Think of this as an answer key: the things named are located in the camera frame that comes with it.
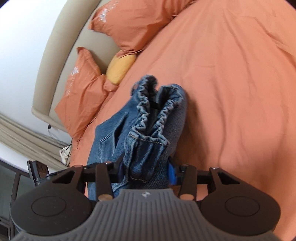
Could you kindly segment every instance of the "denim fabric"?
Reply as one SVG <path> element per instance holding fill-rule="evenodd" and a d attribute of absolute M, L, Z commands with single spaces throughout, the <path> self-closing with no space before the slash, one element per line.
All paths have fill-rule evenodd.
<path fill-rule="evenodd" d="M 168 187 L 168 157 L 174 155 L 186 117 L 186 96 L 176 84 L 155 90 L 154 76 L 146 75 L 131 91 L 131 99 L 110 119 L 98 125 L 87 164 L 116 161 L 123 153 L 125 176 L 112 183 L 121 188 Z M 95 183 L 88 184 L 95 200 Z"/>

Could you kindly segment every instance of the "orange bed sheet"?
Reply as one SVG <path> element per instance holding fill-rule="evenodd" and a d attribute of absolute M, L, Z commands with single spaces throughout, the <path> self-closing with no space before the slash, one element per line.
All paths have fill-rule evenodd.
<path fill-rule="evenodd" d="M 145 74 L 188 94 L 176 155 L 219 166 L 270 194 L 281 207 L 275 234 L 296 236 L 296 11 L 284 0 L 197 0 L 139 55 L 109 94 L 71 166 L 85 165 L 97 125 L 115 114 Z"/>

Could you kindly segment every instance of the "pillow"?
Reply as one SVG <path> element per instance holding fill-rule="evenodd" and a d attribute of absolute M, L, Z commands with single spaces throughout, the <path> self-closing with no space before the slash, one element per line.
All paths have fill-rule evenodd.
<path fill-rule="evenodd" d="M 111 0 L 98 8 L 89 29 L 111 36 L 118 57 L 137 53 L 193 0 Z"/>
<path fill-rule="evenodd" d="M 77 48 L 78 58 L 69 75 L 65 92 L 54 109 L 69 135 L 78 141 L 110 91 L 117 86 L 101 74 L 90 51 Z"/>
<path fill-rule="evenodd" d="M 108 80 L 114 85 L 119 85 L 127 71 L 136 61 L 136 58 L 137 55 L 135 54 L 126 55 L 122 58 L 115 55 L 106 71 L 106 77 Z"/>

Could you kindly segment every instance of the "headboard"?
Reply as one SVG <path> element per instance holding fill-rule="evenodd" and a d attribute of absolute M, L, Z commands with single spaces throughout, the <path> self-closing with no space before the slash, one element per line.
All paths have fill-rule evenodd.
<path fill-rule="evenodd" d="M 89 49 L 102 73 L 119 47 L 111 37 L 87 29 L 93 12 L 110 0 L 68 0 L 53 27 L 40 63 L 32 113 L 46 123 L 65 130 L 54 108 L 60 101 L 68 75 L 77 59 L 77 47 Z"/>

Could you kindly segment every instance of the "gray ribbed surface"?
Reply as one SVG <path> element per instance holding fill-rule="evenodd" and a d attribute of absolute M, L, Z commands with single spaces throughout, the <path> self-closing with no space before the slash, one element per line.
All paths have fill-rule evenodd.
<path fill-rule="evenodd" d="M 54 237 L 18 234 L 13 241 L 279 241 L 272 232 L 254 237 L 227 234 L 209 224 L 193 201 L 181 201 L 171 189 L 122 190 L 112 201 L 98 202 L 80 227 Z"/>

